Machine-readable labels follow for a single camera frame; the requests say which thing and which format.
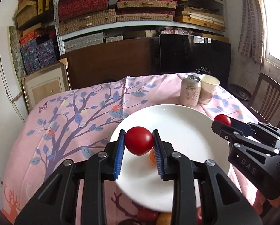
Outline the small red cherry tomato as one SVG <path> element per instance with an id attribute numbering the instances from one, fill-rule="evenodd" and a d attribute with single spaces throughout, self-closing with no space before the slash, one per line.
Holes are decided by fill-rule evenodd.
<path id="1" fill-rule="evenodd" d="M 218 121 L 218 122 L 223 123 L 224 125 L 227 125 L 227 126 L 231 126 L 232 125 L 230 117 L 228 117 L 225 114 L 218 114 L 214 118 L 214 121 Z"/>

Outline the small orange fruit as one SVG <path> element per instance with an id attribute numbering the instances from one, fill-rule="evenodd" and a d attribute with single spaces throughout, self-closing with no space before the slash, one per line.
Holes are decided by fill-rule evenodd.
<path id="1" fill-rule="evenodd" d="M 155 155 L 154 155 L 154 150 L 153 149 L 151 149 L 149 157 L 150 157 L 150 161 L 152 162 L 152 164 L 156 165 Z"/>

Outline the large red tomato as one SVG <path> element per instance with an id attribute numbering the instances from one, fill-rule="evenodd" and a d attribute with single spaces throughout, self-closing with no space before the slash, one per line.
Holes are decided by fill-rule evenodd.
<path id="1" fill-rule="evenodd" d="M 124 138 L 126 148 L 133 155 L 144 155 L 154 146 L 153 135 L 143 127 L 133 127 L 129 129 Z"/>

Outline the dark wooden chair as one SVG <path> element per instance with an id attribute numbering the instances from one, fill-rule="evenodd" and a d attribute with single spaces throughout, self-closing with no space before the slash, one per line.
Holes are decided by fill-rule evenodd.
<path id="1" fill-rule="evenodd" d="M 263 97 L 263 102 L 259 110 L 254 109 L 253 103 L 255 102 L 256 96 L 259 92 L 262 82 L 268 84 L 266 93 Z M 260 73 L 254 92 L 248 102 L 247 108 L 252 114 L 261 122 L 269 124 L 273 116 L 277 112 L 280 106 L 280 84 L 270 76 Z"/>

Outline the white round plate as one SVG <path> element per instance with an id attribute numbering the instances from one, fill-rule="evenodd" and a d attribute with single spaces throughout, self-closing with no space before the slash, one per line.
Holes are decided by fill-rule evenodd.
<path id="1" fill-rule="evenodd" d="M 117 187 L 139 205 L 171 212 L 174 181 L 164 180 L 170 161 L 185 157 L 198 163 L 212 160 L 224 173 L 229 171 L 228 143 L 213 132 L 212 123 L 203 113 L 180 105 L 156 105 L 132 113 L 116 127 L 111 141 L 116 141 L 121 132 L 144 127 L 149 132 L 157 131 L 157 139 L 169 150 L 161 149 L 162 167 L 158 169 L 148 153 L 136 156 L 125 149 Z"/>

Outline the white paper cup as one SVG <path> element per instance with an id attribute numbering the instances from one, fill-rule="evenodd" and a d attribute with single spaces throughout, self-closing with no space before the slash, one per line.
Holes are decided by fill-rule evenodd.
<path id="1" fill-rule="evenodd" d="M 207 74 L 200 75 L 199 78 L 201 81 L 199 103 L 206 105 L 212 100 L 220 81 L 216 77 Z"/>

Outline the pink beverage can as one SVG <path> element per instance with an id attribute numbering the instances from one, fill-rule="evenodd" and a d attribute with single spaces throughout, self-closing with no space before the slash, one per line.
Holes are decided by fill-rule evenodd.
<path id="1" fill-rule="evenodd" d="M 195 107 L 199 101 L 201 79 L 193 74 L 181 81 L 180 103 L 187 107 Z"/>

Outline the pink floral tablecloth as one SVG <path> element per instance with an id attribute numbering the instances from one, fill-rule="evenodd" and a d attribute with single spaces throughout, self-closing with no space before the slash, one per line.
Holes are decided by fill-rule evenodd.
<path id="1" fill-rule="evenodd" d="M 29 114 L 13 146 L 4 175 L 2 212 L 14 221 L 44 180 L 63 160 L 84 161 L 102 151 L 122 120 L 142 108 L 179 104 L 186 74 L 125 77 L 120 81 L 74 89 L 41 100 Z M 213 119 L 225 114 L 243 122 L 257 118 L 219 86 L 215 98 L 194 109 Z M 114 182 L 105 182 L 108 224 L 138 222 L 143 208 Z"/>

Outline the patterned window curtain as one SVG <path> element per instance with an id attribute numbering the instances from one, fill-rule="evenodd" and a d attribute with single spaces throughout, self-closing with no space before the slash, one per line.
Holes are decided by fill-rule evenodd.
<path id="1" fill-rule="evenodd" d="M 261 64 L 264 54 L 264 21 L 261 0 L 242 0 L 242 23 L 238 52 Z"/>

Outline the black glossy monitor panel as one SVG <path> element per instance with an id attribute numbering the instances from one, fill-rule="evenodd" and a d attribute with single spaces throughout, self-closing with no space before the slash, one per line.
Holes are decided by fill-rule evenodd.
<path id="1" fill-rule="evenodd" d="M 161 73 L 209 74 L 227 88 L 231 65 L 231 44 L 198 36 L 161 34 Z"/>

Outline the framed picture leaning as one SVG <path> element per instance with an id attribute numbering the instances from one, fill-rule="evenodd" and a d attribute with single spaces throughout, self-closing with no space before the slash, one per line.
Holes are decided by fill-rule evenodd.
<path id="1" fill-rule="evenodd" d="M 28 111 L 43 99 L 71 89 L 68 66 L 57 61 L 22 77 L 23 90 Z"/>

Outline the brown wooden board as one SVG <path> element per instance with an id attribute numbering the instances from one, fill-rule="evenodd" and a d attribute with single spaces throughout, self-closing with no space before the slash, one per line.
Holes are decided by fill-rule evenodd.
<path id="1" fill-rule="evenodd" d="M 70 51 L 67 59 L 71 88 L 90 87 L 126 76 L 146 76 L 153 70 L 154 45 L 150 38 L 129 39 Z"/>

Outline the white metal shelf rack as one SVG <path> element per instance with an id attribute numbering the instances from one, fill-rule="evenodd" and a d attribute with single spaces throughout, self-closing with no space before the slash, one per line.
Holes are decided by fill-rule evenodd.
<path id="1" fill-rule="evenodd" d="M 57 35 L 57 42 L 58 47 L 61 55 L 64 55 L 66 53 L 64 42 L 72 40 L 74 38 L 100 32 L 100 31 L 106 31 L 108 29 L 117 29 L 117 28 L 125 28 L 125 27 L 136 27 L 136 26 L 170 26 L 170 27 L 182 27 L 182 28 L 188 28 L 188 29 L 198 29 L 205 32 L 215 33 L 217 35 L 224 35 L 225 33 L 222 31 L 218 31 L 212 28 L 204 28 L 199 25 L 183 25 L 181 22 L 170 22 L 170 21 L 160 21 L 160 20 L 139 20 L 139 21 L 123 21 L 123 22 L 115 22 L 115 23 L 108 23 L 108 24 L 102 24 L 98 26 L 92 26 L 87 27 L 83 29 L 79 29 L 78 31 L 68 33 L 65 35 L 61 35 L 61 29 L 60 29 L 60 22 L 59 22 L 59 1 L 60 0 L 54 0 L 54 19 L 55 19 L 55 28 L 56 28 L 56 35 Z M 225 0 L 196 0 L 196 1 L 207 1 L 210 2 L 212 5 L 219 5 L 220 8 L 224 8 L 225 6 Z"/>

